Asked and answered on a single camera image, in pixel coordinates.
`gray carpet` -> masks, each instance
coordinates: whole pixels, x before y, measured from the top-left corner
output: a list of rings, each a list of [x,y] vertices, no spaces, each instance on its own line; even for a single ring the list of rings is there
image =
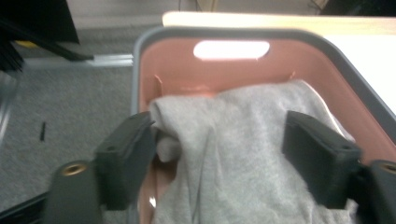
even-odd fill
[[[82,53],[132,53],[150,27],[79,31]],[[50,56],[21,49],[25,57]],[[132,67],[29,71],[23,74],[0,148],[0,211],[46,191],[66,162],[93,151],[130,115]],[[45,139],[40,140],[43,122]],[[125,223],[123,213],[108,223]]]

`laundry basket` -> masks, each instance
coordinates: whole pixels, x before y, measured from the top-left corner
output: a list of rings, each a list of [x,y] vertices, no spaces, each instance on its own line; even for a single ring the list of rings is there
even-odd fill
[[[248,55],[249,43],[261,44],[263,52]],[[207,48],[198,49],[205,44]],[[134,49],[132,112],[148,110],[150,101],[165,95],[214,95],[294,78],[305,80],[321,95],[362,148],[363,163],[396,161],[395,115],[339,49],[303,31],[151,30],[139,38]],[[140,190],[140,223],[150,223],[154,202],[175,178],[175,171],[172,162],[156,159],[150,165]]]

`floor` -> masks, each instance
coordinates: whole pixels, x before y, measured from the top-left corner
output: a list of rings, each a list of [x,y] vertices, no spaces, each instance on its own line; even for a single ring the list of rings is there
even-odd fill
[[[169,10],[199,10],[193,0],[67,0],[86,54],[132,53],[139,35]],[[218,11],[315,14],[310,0],[219,0]],[[19,48],[25,58],[53,57]],[[130,114],[131,67],[25,71],[0,148],[0,211],[50,185],[51,174],[94,149]],[[40,134],[46,123],[46,138]],[[107,223],[124,223],[123,214]]]

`brown bin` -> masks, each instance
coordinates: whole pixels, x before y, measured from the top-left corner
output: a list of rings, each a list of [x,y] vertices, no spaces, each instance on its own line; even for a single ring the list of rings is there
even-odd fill
[[[265,41],[269,51],[256,59],[202,60],[194,54],[204,40]],[[241,86],[309,83],[363,149],[363,163],[396,161],[396,118],[333,44],[296,30],[158,28],[134,49],[133,114],[165,95],[216,94]],[[140,190],[140,223],[150,223],[154,207],[175,178],[175,163],[150,165]]]

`gray towel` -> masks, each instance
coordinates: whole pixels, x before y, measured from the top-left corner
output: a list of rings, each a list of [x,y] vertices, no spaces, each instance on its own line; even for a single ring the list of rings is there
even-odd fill
[[[351,211],[317,205],[281,153],[288,110],[341,132],[305,82],[250,86],[214,98],[166,96],[149,109],[160,160],[178,159],[154,223],[351,222]]]

